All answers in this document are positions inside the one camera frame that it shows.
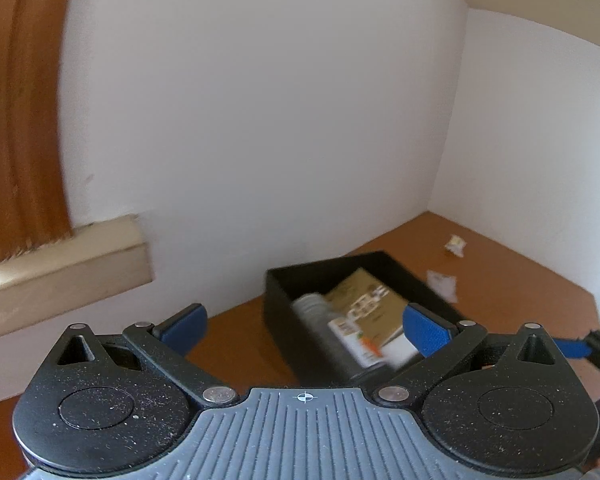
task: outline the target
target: open box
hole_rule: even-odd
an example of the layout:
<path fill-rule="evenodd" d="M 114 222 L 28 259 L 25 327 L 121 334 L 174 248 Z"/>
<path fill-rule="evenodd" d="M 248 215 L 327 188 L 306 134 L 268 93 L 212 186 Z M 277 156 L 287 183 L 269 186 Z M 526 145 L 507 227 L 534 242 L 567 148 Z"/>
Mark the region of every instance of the open box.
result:
<path fill-rule="evenodd" d="M 354 383 L 320 350 L 291 303 L 304 294 L 327 294 L 362 267 L 408 301 L 419 303 L 451 323 L 464 319 L 446 301 L 384 251 L 269 269 L 266 273 L 264 322 L 300 384 L 309 387 L 373 386 L 391 378 L 393 369 L 376 370 Z"/>

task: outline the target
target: gray ribbed plate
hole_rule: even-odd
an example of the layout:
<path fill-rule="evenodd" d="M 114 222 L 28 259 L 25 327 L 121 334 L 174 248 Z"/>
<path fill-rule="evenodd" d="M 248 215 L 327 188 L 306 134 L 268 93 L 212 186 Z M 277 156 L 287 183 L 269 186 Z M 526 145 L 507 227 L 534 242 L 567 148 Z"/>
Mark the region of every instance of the gray ribbed plate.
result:
<path fill-rule="evenodd" d="M 577 471 L 543 477 L 576 480 Z M 27 480 L 59 480 L 34 470 Z M 488 480 L 443 454 L 413 415 L 358 388 L 254 388 L 237 406 L 203 412 L 181 444 L 117 480 Z"/>

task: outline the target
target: white wall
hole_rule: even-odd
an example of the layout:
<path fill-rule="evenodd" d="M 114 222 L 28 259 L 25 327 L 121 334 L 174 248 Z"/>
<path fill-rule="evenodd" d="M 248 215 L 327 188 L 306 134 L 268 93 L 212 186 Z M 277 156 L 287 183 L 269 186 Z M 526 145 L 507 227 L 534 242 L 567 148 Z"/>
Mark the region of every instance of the white wall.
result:
<path fill-rule="evenodd" d="M 471 10 L 429 208 L 586 288 L 600 312 L 600 47 Z"/>
<path fill-rule="evenodd" d="M 71 0 L 62 158 L 78 223 L 135 212 L 155 281 L 0 338 L 0 399 L 64 327 L 262 291 L 426 209 L 463 0 Z"/>

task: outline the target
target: screw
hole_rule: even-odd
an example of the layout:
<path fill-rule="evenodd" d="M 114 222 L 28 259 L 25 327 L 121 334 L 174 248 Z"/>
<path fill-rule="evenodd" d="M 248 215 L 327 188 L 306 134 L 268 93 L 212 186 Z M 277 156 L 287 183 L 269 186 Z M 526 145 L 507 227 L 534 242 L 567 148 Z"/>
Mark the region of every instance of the screw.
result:
<path fill-rule="evenodd" d="M 409 398 L 409 391 L 402 386 L 385 386 L 378 390 L 378 397 L 388 402 L 401 402 Z"/>
<path fill-rule="evenodd" d="M 230 402 L 231 400 L 234 400 L 237 395 L 235 390 L 228 386 L 212 386 L 202 392 L 203 399 L 216 404 Z"/>

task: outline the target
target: wooden table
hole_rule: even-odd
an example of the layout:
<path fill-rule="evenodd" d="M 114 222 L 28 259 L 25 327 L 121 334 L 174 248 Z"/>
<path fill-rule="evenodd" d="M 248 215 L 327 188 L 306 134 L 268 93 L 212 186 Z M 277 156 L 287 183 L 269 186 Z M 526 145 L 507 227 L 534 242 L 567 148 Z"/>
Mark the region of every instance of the wooden table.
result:
<path fill-rule="evenodd" d="M 467 241 L 464 258 L 443 248 L 452 234 Z M 584 336 L 600 327 L 588 292 L 432 213 L 418 216 L 356 252 L 375 250 L 387 251 L 421 279 L 427 269 L 457 276 L 456 307 L 490 332 L 515 332 L 529 321 L 541 323 L 552 335 L 561 337 Z M 207 336 L 188 358 L 240 392 L 250 386 L 297 385 L 264 327 L 260 298 L 209 320 Z M 600 397 L 600 373 L 587 362 L 573 365 L 589 394 Z M 10 433 L 14 401 L 0 402 L 0 480 L 14 480 L 24 471 Z"/>

